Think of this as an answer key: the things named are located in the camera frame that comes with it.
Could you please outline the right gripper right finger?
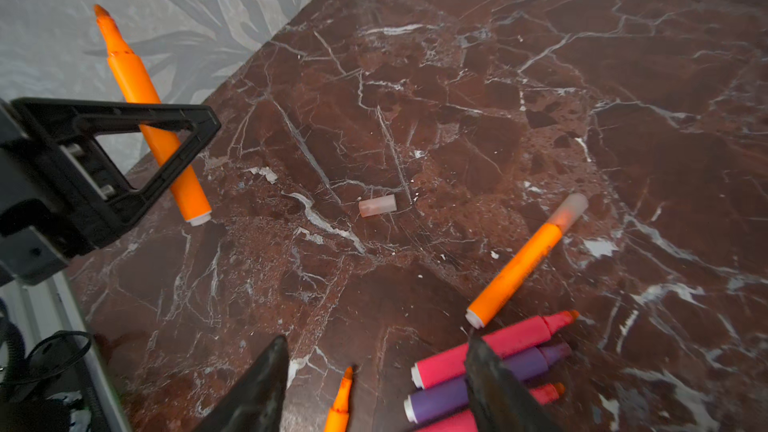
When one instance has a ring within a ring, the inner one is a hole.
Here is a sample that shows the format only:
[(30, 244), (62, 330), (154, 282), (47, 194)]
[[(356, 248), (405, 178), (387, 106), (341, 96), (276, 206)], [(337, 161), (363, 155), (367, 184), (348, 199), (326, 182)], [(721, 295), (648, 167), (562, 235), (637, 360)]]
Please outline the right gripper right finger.
[(469, 338), (464, 364), (469, 409), (479, 431), (562, 431), (480, 337)]

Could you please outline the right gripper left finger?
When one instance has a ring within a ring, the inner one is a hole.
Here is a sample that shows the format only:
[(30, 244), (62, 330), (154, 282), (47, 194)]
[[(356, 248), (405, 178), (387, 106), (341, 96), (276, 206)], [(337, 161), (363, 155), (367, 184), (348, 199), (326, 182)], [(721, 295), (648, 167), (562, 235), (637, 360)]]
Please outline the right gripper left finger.
[(276, 336), (194, 431), (280, 430), (290, 358)]

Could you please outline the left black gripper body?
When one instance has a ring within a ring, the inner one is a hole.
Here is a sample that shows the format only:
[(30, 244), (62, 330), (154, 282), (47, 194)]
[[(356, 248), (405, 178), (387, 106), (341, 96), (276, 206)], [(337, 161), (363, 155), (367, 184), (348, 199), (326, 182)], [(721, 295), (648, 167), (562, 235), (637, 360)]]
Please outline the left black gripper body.
[(36, 285), (96, 248), (96, 192), (73, 164), (95, 142), (76, 120), (82, 100), (22, 98), (1, 103), (1, 283)]

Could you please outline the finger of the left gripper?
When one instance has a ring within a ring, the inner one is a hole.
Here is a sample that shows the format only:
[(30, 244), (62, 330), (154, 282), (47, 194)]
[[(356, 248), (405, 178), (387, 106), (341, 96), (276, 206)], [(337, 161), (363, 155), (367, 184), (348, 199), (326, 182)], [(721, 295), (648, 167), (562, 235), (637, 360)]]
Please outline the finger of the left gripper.
[[(72, 160), (86, 174), (95, 189), (96, 248), (105, 247), (129, 232), (149, 209), (180, 178), (196, 156), (212, 141), (220, 129), (213, 110), (204, 105), (95, 103), (94, 113), (76, 120), (84, 132), (92, 132), (95, 142), (89, 153), (67, 150)], [(170, 156), (158, 166), (153, 176), (142, 184), (129, 181), (126, 174), (150, 151), (141, 127), (168, 132), (180, 139)]]

